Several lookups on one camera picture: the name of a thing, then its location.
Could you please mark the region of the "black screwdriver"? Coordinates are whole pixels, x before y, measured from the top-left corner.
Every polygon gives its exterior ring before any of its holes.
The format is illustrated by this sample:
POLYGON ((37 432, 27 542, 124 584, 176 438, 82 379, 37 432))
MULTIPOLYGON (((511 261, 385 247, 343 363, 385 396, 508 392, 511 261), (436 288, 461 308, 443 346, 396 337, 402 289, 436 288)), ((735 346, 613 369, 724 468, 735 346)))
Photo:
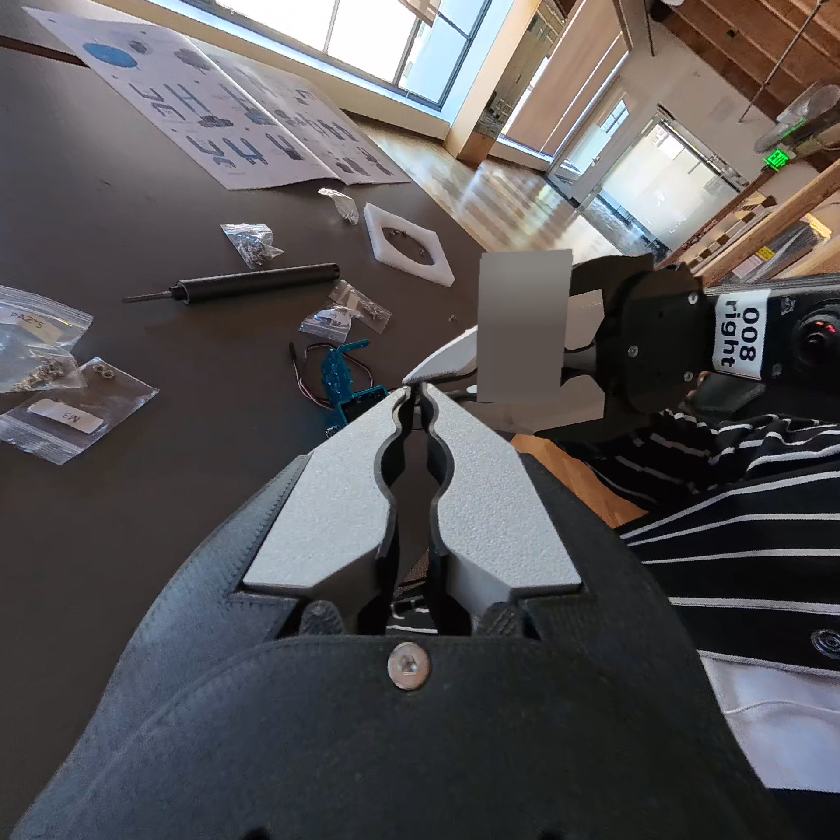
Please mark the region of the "black screwdriver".
POLYGON ((335 283, 341 277, 336 264, 317 264, 242 272, 179 280, 165 290, 125 297, 123 304, 172 299, 185 305, 225 298, 242 297, 264 291, 335 283))

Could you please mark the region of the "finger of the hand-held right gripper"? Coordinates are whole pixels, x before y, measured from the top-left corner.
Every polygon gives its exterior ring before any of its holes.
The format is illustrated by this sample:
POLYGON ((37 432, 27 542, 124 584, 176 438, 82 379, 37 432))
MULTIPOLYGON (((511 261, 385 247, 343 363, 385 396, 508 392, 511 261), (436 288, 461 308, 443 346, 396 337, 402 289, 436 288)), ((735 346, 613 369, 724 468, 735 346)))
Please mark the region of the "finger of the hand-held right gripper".
MULTIPOLYGON (((595 359, 595 335, 604 319, 604 294, 601 289, 590 290, 569 298, 563 340, 563 367, 582 369, 595 359)), ((478 327, 475 326, 451 340, 420 363, 422 370, 475 370, 477 362, 478 327)))
POLYGON ((527 364, 450 364, 426 361, 406 374, 404 385, 455 382, 475 374, 479 389, 559 390, 565 375, 595 376, 594 361, 531 361, 527 364))

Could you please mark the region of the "clear bag with two nuts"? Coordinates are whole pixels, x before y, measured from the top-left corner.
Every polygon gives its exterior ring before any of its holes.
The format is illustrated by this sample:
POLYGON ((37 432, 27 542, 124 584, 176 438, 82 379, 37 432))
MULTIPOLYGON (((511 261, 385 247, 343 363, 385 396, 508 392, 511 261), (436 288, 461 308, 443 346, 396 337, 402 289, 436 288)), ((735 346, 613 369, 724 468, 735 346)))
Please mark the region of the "clear bag with two nuts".
POLYGON ((158 389, 93 358, 82 385, 36 392, 1 416, 1 440, 61 466, 79 456, 158 394, 158 389))

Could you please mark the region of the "printed instruction sheet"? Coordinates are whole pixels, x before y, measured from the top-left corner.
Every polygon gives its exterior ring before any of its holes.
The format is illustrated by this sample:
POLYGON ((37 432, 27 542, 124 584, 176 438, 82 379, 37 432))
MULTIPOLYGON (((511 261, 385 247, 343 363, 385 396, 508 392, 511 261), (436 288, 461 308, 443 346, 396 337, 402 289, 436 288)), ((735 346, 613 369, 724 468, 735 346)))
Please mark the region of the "printed instruction sheet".
POLYGON ((410 181, 298 77, 214 61, 153 24, 25 11, 229 191, 410 181))

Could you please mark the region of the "frosted glass partition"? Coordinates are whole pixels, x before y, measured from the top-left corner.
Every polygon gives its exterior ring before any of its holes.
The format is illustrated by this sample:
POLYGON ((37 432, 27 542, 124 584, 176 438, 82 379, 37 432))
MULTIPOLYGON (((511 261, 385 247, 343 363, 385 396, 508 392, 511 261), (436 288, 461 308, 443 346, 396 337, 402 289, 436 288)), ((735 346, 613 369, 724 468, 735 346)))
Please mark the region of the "frosted glass partition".
POLYGON ((748 181, 667 110, 623 95, 558 153, 549 182, 622 249, 669 256, 748 181))

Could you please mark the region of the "adjoining grey desk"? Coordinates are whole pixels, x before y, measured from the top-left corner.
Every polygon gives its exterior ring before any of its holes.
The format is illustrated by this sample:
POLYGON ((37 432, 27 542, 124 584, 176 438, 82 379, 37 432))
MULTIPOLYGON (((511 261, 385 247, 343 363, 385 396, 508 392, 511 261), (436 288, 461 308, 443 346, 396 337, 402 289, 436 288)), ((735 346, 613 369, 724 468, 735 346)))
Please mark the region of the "adjoining grey desk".
POLYGON ((1 2, 1 48, 75 67, 86 66, 24 10, 23 2, 1 2))

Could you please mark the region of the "light wooden brace beam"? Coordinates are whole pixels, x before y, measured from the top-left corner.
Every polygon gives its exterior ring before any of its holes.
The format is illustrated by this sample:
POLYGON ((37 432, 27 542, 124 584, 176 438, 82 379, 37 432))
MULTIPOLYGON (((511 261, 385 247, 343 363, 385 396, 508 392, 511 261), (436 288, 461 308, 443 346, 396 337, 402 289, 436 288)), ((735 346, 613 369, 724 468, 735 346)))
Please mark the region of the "light wooden brace beam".
POLYGON ((837 221, 838 197, 839 161, 835 161, 779 205, 774 213, 756 223, 705 266, 693 269, 692 273, 700 278, 703 287, 708 287, 757 255, 764 246, 770 246, 773 239, 805 216, 812 215, 820 221, 825 218, 830 222, 837 221))

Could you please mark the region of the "white foam frame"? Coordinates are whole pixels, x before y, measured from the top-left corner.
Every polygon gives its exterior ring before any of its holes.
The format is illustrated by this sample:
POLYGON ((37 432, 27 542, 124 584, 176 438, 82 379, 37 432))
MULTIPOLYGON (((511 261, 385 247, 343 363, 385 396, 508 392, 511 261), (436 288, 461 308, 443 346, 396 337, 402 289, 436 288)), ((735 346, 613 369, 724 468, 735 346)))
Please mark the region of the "white foam frame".
POLYGON ((364 221, 374 258, 386 266, 441 287, 452 287, 455 275, 438 235, 367 203, 364 221))

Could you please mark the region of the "ceiling sprinkler pipe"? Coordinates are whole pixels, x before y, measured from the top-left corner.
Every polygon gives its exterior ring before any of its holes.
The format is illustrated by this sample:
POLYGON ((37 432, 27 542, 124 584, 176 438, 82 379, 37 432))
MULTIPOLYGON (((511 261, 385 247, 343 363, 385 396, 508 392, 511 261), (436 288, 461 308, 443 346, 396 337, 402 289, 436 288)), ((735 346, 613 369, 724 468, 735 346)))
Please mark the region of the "ceiling sprinkler pipe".
MULTIPOLYGON (((762 7, 768 8, 770 10, 769 13, 773 13, 788 28, 793 28, 794 27, 794 22, 792 22, 791 19, 788 19, 787 17, 784 17, 778 9, 775 9, 775 7, 771 7, 772 6, 771 2, 762 1, 762 2, 755 2, 755 3, 761 4, 762 7)), ((798 13, 802 12, 801 4, 799 4, 799 2, 786 2, 786 3, 788 3, 791 7, 795 7, 796 9, 798 9, 799 10, 798 13)), ((782 69, 782 66, 783 66, 785 60, 791 54, 791 52, 793 51, 793 49, 795 48, 797 43, 800 41, 800 39, 804 36, 804 33, 807 30, 810 23, 813 21, 813 19, 816 17, 816 15, 820 12, 820 10, 827 3, 828 3, 827 1, 815 2, 815 5, 814 5, 813 9, 801 21, 801 25, 795 30, 794 35, 790 38, 790 42, 788 44, 784 45, 784 50, 780 53, 780 55, 778 57, 775 58, 773 67, 767 73, 766 77, 762 80, 761 84, 759 85, 759 89, 752 96, 752 99, 750 100, 748 107, 745 109, 745 111, 743 112, 741 117, 738 119, 739 123, 741 123, 745 120, 745 118, 747 117, 750 109, 752 109, 753 106, 757 106, 758 100, 762 97, 764 92, 769 88, 772 80, 775 78, 775 76, 778 74, 778 72, 782 69)), ((760 30, 759 35, 764 33, 765 35, 770 37, 770 35, 772 34, 771 29, 772 28, 770 28, 770 25, 768 24, 768 27, 766 29, 762 28, 760 30)))

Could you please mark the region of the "tiny clear plastic bag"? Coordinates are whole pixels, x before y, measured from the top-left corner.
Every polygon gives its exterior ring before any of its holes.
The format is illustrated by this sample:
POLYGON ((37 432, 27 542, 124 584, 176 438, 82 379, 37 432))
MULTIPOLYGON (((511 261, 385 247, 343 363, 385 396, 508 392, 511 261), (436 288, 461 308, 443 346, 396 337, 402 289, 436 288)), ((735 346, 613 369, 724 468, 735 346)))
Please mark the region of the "tiny clear plastic bag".
POLYGON ((359 208, 351 196, 329 187, 319 188, 318 194, 332 201, 342 220, 353 226, 360 222, 359 208))

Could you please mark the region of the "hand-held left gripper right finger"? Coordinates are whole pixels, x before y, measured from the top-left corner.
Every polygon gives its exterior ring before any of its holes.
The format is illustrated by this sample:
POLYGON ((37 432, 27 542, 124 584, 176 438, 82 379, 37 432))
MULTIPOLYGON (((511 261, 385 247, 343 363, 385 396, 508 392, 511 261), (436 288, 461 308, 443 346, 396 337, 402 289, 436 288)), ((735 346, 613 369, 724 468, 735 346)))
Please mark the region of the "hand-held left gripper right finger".
POLYGON ((426 600, 442 635, 495 604, 577 594, 582 579, 519 452, 436 386, 420 386, 430 506, 426 600))

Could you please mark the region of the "large window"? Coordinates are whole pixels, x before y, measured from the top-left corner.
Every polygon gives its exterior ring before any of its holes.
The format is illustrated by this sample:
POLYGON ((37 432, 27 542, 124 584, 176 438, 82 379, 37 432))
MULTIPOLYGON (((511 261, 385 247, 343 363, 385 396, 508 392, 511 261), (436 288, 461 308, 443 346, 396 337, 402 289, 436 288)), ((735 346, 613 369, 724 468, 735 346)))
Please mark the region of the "large window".
POLYGON ((384 122, 386 105, 350 105, 363 95, 422 114, 448 131, 467 96, 490 37, 497 32, 497 2, 437 2, 432 23, 403 2, 266 1, 153 2, 166 13, 244 44, 271 50, 319 84, 353 86, 334 92, 344 107, 384 122))

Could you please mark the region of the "pale wooden window column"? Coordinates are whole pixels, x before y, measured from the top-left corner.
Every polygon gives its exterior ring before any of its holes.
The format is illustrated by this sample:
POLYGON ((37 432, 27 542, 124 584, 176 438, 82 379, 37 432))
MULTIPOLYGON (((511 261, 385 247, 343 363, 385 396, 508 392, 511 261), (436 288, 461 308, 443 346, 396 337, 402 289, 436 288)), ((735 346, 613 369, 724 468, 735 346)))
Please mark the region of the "pale wooden window column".
POLYGON ((540 1, 510 2, 471 88, 450 123, 444 148, 476 170, 490 154, 550 46, 540 1))

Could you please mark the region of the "small clear plastic bag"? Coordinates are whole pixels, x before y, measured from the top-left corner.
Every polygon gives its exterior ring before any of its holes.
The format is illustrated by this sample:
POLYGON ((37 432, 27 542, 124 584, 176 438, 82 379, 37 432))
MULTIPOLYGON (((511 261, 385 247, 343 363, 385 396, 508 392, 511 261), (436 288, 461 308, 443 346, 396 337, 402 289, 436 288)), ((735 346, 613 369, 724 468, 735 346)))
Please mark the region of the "small clear plastic bag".
POLYGON ((329 299, 335 305, 349 310, 352 318, 361 320, 378 335, 382 335, 392 317, 390 311, 344 279, 340 279, 331 289, 329 299))
POLYGON ((301 322, 299 331, 336 345, 345 344, 358 313, 339 305, 314 312, 301 322))

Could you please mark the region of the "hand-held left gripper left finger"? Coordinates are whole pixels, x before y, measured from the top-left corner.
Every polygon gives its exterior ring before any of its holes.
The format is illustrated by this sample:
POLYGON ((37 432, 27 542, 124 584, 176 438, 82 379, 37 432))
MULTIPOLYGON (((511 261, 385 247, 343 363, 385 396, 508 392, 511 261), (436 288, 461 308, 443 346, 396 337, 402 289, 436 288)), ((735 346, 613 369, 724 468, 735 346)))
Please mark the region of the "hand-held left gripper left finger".
POLYGON ((248 591, 327 601, 383 634, 399 565, 392 486, 405 468, 402 386, 313 449, 245 573, 248 591))

